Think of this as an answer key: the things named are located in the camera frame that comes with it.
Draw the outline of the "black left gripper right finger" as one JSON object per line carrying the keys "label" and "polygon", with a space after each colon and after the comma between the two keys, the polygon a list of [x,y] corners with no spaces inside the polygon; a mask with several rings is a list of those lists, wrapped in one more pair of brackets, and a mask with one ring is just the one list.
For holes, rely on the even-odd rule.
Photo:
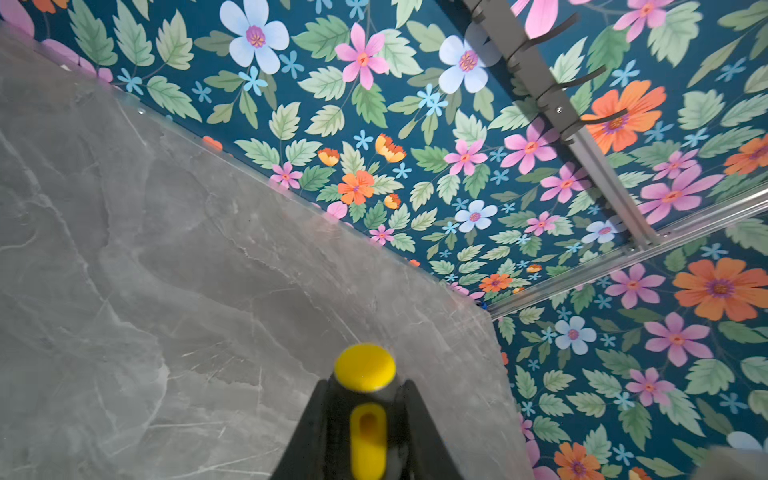
{"label": "black left gripper right finger", "polygon": [[401,388],[405,415],[407,459],[402,479],[462,480],[448,448],[416,384],[406,380]]}

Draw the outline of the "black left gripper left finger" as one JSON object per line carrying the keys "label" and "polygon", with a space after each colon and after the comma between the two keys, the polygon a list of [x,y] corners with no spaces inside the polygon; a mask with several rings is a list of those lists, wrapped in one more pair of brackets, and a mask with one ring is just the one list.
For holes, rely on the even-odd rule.
{"label": "black left gripper left finger", "polygon": [[329,398],[329,381],[318,381],[271,475],[272,480],[324,478]]}

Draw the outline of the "yellow and black screwdriver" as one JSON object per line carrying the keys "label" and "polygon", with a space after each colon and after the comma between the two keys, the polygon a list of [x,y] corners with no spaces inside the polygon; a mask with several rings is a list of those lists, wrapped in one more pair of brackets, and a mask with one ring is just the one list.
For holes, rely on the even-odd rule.
{"label": "yellow and black screwdriver", "polygon": [[396,362],[383,347],[360,343],[339,355],[330,377],[328,479],[402,477],[399,387]]}

